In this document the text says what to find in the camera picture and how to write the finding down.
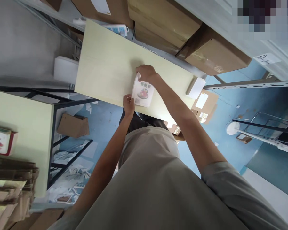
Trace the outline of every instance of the dark pants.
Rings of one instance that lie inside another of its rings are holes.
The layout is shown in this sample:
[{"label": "dark pants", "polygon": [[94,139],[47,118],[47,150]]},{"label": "dark pants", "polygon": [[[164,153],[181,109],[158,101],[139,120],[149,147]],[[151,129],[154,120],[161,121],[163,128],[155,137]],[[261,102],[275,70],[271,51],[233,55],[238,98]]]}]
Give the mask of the dark pants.
[{"label": "dark pants", "polygon": [[[122,119],[124,118],[124,116],[125,116],[125,110],[123,109],[123,114],[119,121],[119,124],[122,122]],[[164,128],[168,130],[168,128],[166,127],[166,125],[164,124],[162,120],[144,115],[142,113],[140,113],[138,116],[136,112],[134,112],[127,134],[136,129],[143,128],[146,126],[154,126],[154,127]]]}]

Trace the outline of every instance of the table top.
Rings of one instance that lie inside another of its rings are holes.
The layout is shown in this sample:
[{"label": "table top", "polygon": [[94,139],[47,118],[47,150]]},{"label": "table top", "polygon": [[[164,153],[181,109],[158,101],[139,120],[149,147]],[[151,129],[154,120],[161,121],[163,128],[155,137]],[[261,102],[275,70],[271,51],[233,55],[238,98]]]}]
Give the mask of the table top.
[{"label": "table top", "polygon": [[0,91],[0,127],[18,132],[9,158],[35,162],[39,168],[35,197],[47,191],[54,106]]},{"label": "table top", "polygon": [[[164,81],[191,108],[186,96],[193,74],[151,51],[87,20],[75,92],[123,106],[123,96],[132,93],[139,65],[152,65]],[[161,96],[155,90],[150,107],[136,106],[137,112],[174,123]]]}]

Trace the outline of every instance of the light wooden table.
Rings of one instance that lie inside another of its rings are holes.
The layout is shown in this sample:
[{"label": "light wooden table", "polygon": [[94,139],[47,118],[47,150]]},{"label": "light wooden table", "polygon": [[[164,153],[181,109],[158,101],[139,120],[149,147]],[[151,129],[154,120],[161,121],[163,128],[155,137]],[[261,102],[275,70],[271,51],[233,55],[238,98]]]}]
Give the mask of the light wooden table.
[{"label": "light wooden table", "polygon": [[[152,65],[188,108],[192,107],[195,100],[186,96],[192,73],[90,20],[85,27],[75,92],[122,107],[123,96],[132,92],[135,68],[141,64]],[[157,91],[149,108],[136,106],[135,110],[175,124]]]},{"label": "light wooden table", "polygon": [[[68,136],[65,136],[56,143],[53,143],[56,110],[97,100],[73,101],[29,88],[0,87],[0,90],[6,92],[31,92],[27,95],[29,98],[25,98],[0,91],[0,127],[18,132],[15,152],[7,158],[36,163],[36,166],[39,168],[39,176],[36,180],[35,197],[45,197],[47,189],[92,142],[90,141],[83,147],[68,164],[51,163],[52,148],[68,138]],[[56,89],[43,90],[56,92]],[[38,94],[59,99],[60,102],[49,104],[30,99]],[[62,168],[62,170],[51,178],[49,174],[50,167]]]}]

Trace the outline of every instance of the electrical outlet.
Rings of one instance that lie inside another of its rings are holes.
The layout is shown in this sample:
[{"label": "electrical outlet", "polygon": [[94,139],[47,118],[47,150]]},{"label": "electrical outlet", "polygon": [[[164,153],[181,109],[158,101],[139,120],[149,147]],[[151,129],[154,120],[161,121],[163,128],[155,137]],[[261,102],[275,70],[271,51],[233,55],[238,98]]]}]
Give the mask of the electrical outlet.
[{"label": "electrical outlet", "polygon": [[120,32],[120,35],[125,35],[126,34],[125,33],[125,28],[123,28],[123,27],[119,28],[119,32]]},{"label": "electrical outlet", "polygon": [[119,34],[118,28],[112,28],[113,32]]}]

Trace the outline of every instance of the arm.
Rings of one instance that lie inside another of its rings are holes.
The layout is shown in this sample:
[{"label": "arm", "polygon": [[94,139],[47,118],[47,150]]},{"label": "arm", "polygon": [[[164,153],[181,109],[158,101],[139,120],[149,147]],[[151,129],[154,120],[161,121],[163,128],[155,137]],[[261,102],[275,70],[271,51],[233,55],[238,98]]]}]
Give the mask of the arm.
[{"label": "arm", "polygon": [[88,211],[112,179],[133,117],[134,99],[131,98],[131,95],[124,96],[123,105],[125,116],[100,156],[88,183],[74,204],[72,212]]},{"label": "arm", "polygon": [[141,74],[139,81],[152,84],[162,97],[170,115],[181,129],[200,173],[202,174],[209,164],[226,161],[195,115],[155,72],[154,68],[150,65],[142,65],[136,71]]}]

